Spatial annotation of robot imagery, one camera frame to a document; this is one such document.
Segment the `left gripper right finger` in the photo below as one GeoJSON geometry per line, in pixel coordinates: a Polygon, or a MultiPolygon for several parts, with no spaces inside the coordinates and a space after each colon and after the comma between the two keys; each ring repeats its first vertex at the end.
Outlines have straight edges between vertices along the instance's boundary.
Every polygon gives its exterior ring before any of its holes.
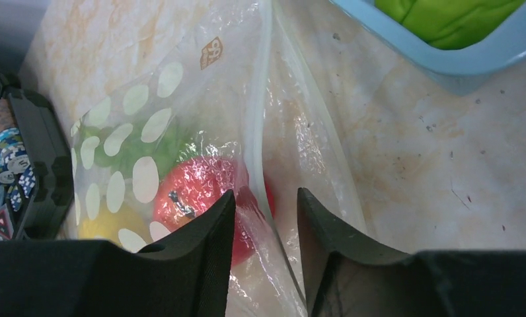
{"type": "Polygon", "coordinates": [[[297,192],[309,316],[526,316],[526,250],[386,246],[297,192]]]}

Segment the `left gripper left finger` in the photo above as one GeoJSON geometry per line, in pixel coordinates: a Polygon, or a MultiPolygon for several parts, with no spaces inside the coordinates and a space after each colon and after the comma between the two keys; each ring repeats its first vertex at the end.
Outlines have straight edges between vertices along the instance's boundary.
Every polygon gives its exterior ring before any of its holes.
{"type": "Polygon", "coordinates": [[[132,253],[107,240],[0,242],[0,316],[224,316],[236,202],[132,253]]]}

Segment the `red toy apple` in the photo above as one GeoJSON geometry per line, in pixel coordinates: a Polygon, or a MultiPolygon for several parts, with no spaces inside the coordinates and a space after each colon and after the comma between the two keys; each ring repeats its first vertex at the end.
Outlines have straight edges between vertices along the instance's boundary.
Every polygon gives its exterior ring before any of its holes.
{"type": "Polygon", "coordinates": [[[250,221],[263,216],[249,180],[245,163],[235,158],[198,156],[181,162],[160,183],[153,220],[174,232],[205,213],[227,191],[234,191],[237,210],[231,265],[235,267],[254,255],[250,221]]]}

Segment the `green toy grapes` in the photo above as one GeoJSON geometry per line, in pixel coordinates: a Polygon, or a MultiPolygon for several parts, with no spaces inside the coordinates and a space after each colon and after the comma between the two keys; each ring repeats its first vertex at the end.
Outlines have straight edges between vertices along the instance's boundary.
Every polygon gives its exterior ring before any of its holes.
{"type": "Polygon", "coordinates": [[[180,162],[184,162],[198,154],[194,144],[194,134],[187,125],[177,119],[170,122],[158,140],[144,143],[141,140],[141,130],[146,124],[140,121],[130,135],[122,142],[118,154],[113,157],[104,152],[104,142],[114,131],[113,127],[99,129],[93,126],[83,126],[80,130],[80,140],[77,146],[89,137],[98,137],[100,143],[94,151],[94,164],[109,168],[112,172],[120,171],[124,178],[131,178],[135,162],[144,156],[150,156],[157,165],[159,177],[165,176],[180,162]]]}

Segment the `clear dotted zip bag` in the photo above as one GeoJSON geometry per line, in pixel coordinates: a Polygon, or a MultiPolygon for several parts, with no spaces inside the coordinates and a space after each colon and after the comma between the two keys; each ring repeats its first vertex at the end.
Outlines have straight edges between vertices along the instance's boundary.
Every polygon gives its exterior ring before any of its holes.
{"type": "Polygon", "coordinates": [[[226,314],[308,316],[298,189],[307,188],[356,228],[366,225],[326,100],[285,1],[218,1],[156,70],[120,87],[75,122],[70,236],[77,238],[80,222],[94,219],[102,203],[111,213],[124,203],[138,212],[152,242],[172,233],[153,220],[154,199],[167,174],[159,177],[152,157],[139,158],[131,178],[124,178],[94,164],[98,137],[77,143],[84,125],[113,127],[104,142],[104,152],[113,157],[140,121],[146,121],[142,142],[152,143],[174,119],[193,132],[194,157],[245,163],[263,214],[250,221],[254,255],[231,266],[226,314]]]}

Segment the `blue perforated plastic basket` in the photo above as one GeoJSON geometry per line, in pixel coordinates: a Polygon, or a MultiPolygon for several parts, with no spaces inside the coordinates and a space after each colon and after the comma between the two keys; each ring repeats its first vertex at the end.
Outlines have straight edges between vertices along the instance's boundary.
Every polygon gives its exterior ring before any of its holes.
{"type": "Polygon", "coordinates": [[[366,31],[445,90],[464,96],[492,75],[526,60],[526,2],[482,41],[461,50],[439,50],[376,9],[373,1],[333,1],[366,31]]]}

